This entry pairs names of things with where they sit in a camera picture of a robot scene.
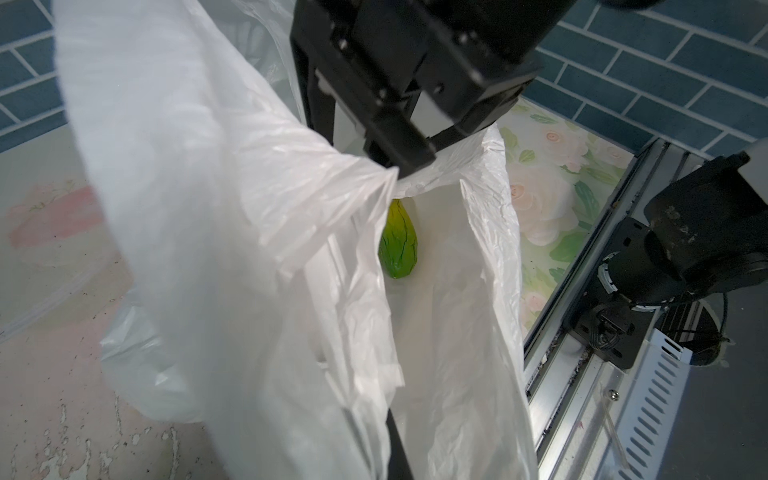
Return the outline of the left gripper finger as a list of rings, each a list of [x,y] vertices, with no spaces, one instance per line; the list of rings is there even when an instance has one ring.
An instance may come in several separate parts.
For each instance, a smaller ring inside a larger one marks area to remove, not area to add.
[[[388,462],[388,480],[413,480],[405,449],[403,447],[392,411],[387,412],[386,427],[390,438],[390,459]]]

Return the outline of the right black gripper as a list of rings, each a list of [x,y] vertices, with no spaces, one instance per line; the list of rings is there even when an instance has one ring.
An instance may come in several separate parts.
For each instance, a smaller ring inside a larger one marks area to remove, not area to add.
[[[567,1],[299,1],[290,44],[308,126],[342,109],[364,149],[407,177],[489,127],[535,79]]]

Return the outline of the white plastic bag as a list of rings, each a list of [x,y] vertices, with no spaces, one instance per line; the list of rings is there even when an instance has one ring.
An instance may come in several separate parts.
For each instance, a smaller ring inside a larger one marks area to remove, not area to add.
[[[204,423],[235,479],[534,479],[520,230],[488,127],[407,178],[300,112],[292,1],[241,1],[279,86],[198,1],[57,1],[55,61],[135,287],[102,365],[144,415]],[[379,244],[400,199],[409,276]]]

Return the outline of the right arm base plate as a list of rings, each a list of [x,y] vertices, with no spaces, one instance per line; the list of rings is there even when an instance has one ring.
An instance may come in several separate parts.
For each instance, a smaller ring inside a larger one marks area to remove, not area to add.
[[[612,257],[640,244],[646,231],[631,217],[617,224],[564,322],[565,329],[579,342],[624,371],[635,363],[653,312],[632,310],[629,301],[610,284],[607,267]]]

